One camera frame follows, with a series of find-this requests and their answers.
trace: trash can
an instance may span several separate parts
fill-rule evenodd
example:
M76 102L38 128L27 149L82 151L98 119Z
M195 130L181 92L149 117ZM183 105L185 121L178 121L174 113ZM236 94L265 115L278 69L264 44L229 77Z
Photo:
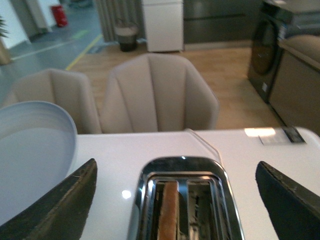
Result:
M137 48L138 27L129 22L120 22L115 26L115 34L122 52L133 51Z

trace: yellow floor line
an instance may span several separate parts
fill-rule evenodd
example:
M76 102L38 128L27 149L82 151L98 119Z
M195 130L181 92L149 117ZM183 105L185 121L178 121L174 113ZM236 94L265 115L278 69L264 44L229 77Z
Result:
M102 34L99 34L86 48L83 50L76 58L73 60L65 70L70 70L102 37Z

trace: gold planter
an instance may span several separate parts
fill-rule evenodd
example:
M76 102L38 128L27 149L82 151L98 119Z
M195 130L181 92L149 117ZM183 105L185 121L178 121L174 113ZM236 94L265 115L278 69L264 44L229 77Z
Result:
M8 49L5 48L3 42L0 39L0 65L11 63L11 58Z

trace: red fire extinguisher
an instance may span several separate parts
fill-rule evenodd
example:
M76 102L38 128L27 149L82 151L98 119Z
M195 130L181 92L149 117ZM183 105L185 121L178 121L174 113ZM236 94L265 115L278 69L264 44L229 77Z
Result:
M62 5L51 6L56 25L58 27L64 27L68 24L67 17L65 15Z

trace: washing machine door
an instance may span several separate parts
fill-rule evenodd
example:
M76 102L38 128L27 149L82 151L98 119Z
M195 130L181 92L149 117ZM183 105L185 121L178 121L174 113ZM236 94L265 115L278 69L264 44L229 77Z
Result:
M254 33L251 53L251 64L254 71L260 75L265 75L272 68L278 43L278 29L269 20L262 20Z

